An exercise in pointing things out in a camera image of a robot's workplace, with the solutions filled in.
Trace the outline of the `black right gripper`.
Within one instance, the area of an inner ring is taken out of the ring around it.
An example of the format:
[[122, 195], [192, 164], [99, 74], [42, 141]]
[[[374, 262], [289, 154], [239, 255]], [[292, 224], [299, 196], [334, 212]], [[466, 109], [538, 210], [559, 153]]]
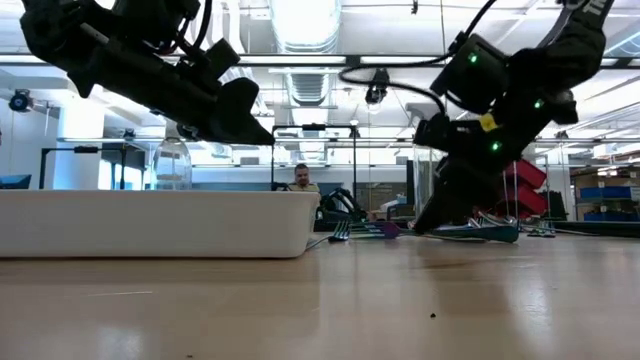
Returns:
[[452, 121], [436, 114], [422, 120], [413, 143], [441, 150], [451, 158], [436, 166], [434, 190], [419, 213], [414, 231], [425, 234], [494, 207], [500, 200], [504, 168], [522, 157], [545, 127], [540, 99], [501, 103], [478, 119]]

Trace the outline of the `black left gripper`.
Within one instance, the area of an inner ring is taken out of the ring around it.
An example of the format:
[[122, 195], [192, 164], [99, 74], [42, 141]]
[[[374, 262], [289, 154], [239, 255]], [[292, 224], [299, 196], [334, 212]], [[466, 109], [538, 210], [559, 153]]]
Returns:
[[251, 114], [259, 86], [236, 78], [222, 86], [210, 64], [104, 50], [97, 83], [177, 123], [182, 136], [225, 144], [271, 146], [273, 135]]

